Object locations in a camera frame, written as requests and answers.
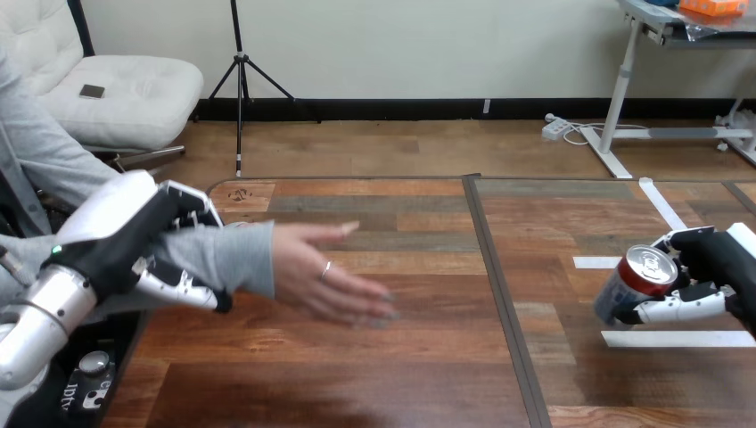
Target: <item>gray long-sleeve shirt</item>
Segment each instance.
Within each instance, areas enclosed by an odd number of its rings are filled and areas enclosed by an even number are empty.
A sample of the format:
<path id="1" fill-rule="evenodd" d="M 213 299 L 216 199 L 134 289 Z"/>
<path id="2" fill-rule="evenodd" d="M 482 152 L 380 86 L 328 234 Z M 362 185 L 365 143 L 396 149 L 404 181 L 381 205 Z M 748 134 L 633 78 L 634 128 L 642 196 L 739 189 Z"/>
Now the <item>gray long-sleeve shirt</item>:
<path id="1" fill-rule="evenodd" d="M 21 201 L 31 197 L 29 191 L 33 185 L 75 207 L 118 174 L 66 134 L 26 88 L 21 74 L 9 62 L 2 47 L 0 167 Z M 29 211 L 27 214 L 39 223 L 40 213 L 35 208 L 29 208 Z M 38 226 L 49 231 L 49 225 Z M 273 298 L 272 231 L 272 222 L 248 227 L 184 229 L 164 234 L 155 244 L 154 251 L 157 256 L 172 261 L 216 289 L 235 292 L 241 288 Z M 27 268 L 38 271 L 53 248 L 53 237 L 19 239 L 0 235 L 0 244 Z M 0 268 L 0 307 L 20 289 L 21 285 Z M 134 291 L 109 298 L 98 307 L 95 315 L 150 309 L 163 304 Z"/>

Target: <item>white robotic hand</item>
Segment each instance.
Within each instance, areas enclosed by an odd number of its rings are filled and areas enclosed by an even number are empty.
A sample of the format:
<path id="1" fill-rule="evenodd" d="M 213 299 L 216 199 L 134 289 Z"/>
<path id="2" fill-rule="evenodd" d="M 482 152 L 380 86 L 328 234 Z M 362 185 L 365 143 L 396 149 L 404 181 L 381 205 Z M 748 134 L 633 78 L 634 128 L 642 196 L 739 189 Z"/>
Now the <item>white robotic hand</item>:
<path id="1" fill-rule="evenodd" d="M 729 312 L 753 333 L 756 325 L 756 235 L 743 223 L 673 231 L 654 244 L 673 256 L 679 278 L 660 299 L 616 308 L 624 324 L 715 317 Z"/>
<path id="2" fill-rule="evenodd" d="M 170 229 L 223 223 L 207 196 L 145 171 L 104 185 L 66 221 L 37 280 L 0 308 L 0 426 L 44 381 L 50 360 L 92 309 L 135 288 L 159 299 L 227 312 L 231 297 L 147 253 Z"/>

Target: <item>ring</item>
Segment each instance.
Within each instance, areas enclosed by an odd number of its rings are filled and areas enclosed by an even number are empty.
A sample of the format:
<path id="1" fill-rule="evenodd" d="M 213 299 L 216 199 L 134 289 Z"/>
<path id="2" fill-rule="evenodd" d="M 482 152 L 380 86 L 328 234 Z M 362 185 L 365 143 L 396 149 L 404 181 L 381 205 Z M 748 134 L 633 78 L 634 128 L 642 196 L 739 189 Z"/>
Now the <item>ring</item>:
<path id="1" fill-rule="evenodd" d="M 329 261 L 328 263 L 325 264 L 325 269 L 323 270 L 323 273 L 320 274 L 320 282 L 321 283 L 325 279 L 325 274 L 327 274 L 328 270 L 330 270 L 330 269 L 331 269 L 331 262 Z"/>

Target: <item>white wall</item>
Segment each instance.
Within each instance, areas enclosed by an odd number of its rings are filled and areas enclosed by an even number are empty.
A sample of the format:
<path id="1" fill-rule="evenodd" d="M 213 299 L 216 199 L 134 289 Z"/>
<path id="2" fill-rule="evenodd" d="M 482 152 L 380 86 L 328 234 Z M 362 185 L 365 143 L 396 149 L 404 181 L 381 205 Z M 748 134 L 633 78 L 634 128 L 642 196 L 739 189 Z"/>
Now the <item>white wall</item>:
<path id="1" fill-rule="evenodd" d="M 238 3 L 245 50 L 299 98 L 610 97 L 629 34 L 612 0 Z M 226 0 L 82 4 L 98 54 L 192 62 L 205 77 L 203 97 L 232 61 Z M 629 96 L 730 97 L 754 58 L 670 52 L 644 39 Z M 280 96 L 259 77 L 251 91 Z M 235 77 L 219 96 L 235 97 Z"/>

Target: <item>person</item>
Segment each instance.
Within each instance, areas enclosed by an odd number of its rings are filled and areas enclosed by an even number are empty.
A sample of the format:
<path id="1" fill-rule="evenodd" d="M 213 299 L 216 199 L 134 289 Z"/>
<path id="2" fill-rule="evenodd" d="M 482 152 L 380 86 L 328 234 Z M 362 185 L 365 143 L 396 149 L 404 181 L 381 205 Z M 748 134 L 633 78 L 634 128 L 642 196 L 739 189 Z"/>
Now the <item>person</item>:
<path id="1" fill-rule="evenodd" d="M 22 208 L 18 223 L 26 235 L 0 235 L 0 245 L 38 271 L 53 248 L 53 234 L 35 188 L 78 207 L 117 175 L 63 130 L 0 47 L 0 197 L 4 206 Z M 390 291 L 336 265 L 326 272 L 328 260 L 317 249 L 357 227 L 275 221 L 199 227 L 166 233 L 153 250 L 214 288 L 252 292 L 315 319 L 380 328 L 397 318 Z M 0 308 L 21 289 L 0 269 Z M 102 302 L 93 317 L 162 304 L 133 291 Z"/>

